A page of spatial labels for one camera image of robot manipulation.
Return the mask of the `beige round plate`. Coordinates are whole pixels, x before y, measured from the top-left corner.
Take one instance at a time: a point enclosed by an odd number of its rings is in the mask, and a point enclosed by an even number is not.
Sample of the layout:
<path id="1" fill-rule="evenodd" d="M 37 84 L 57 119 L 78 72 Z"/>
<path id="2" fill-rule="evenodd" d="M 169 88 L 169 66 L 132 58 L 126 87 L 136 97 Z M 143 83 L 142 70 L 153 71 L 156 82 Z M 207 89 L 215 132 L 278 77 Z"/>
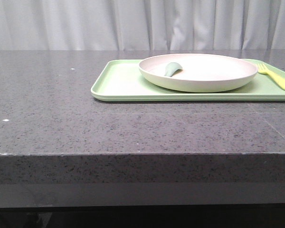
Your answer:
<path id="1" fill-rule="evenodd" d="M 165 76 L 165 67 L 177 62 L 182 70 L 172 77 Z M 167 54 L 149 57 L 139 63 L 142 76 L 149 82 L 167 89 L 214 93 L 240 88 L 258 72 L 255 64 L 245 60 L 212 54 Z"/>

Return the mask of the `yellow plastic fork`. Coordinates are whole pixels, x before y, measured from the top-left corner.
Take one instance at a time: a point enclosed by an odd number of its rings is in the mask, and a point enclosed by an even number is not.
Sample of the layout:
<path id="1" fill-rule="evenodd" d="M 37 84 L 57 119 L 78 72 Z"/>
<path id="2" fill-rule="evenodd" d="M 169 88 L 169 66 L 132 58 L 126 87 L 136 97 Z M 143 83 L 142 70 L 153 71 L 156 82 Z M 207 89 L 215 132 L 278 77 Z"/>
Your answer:
<path id="1" fill-rule="evenodd" d="M 269 76 L 281 89 L 285 90 L 285 78 L 269 70 L 265 64 L 258 64 L 258 73 Z"/>

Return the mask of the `light green serving tray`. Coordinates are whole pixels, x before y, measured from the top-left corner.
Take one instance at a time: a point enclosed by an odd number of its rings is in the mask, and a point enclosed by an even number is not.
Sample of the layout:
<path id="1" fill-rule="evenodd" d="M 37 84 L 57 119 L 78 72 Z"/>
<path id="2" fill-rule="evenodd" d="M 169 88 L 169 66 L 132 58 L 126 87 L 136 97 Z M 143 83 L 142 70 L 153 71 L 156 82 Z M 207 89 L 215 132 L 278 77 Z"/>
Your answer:
<path id="1" fill-rule="evenodd" d="M 285 91 L 271 78 L 257 74 L 243 87 L 219 93 L 186 93 L 154 85 L 144 79 L 138 59 L 107 63 L 91 87 L 94 98 L 106 102 L 148 101 L 285 101 Z"/>

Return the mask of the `green plastic spoon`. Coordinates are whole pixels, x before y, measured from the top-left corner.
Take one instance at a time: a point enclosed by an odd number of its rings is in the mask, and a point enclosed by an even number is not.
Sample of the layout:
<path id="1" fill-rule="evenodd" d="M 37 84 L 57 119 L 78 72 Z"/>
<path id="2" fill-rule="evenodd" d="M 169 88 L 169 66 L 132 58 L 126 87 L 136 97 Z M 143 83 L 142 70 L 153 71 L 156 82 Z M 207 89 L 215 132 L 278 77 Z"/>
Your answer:
<path id="1" fill-rule="evenodd" d="M 170 62 L 165 67 L 165 76 L 172 77 L 177 71 L 182 70 L 182 66 L 177 62 Z"/>

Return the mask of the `white curtain backdrop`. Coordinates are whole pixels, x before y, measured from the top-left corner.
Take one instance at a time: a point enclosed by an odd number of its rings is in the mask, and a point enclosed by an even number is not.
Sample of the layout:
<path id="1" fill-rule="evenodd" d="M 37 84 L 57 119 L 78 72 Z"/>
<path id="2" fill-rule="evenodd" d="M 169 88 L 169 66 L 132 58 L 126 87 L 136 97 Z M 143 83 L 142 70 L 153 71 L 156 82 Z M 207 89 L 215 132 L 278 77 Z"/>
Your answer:
<path id="1" fill-rule="evenodd" d="M 0 50 L 285 49 L 285 0 L 0 0 Z"/>

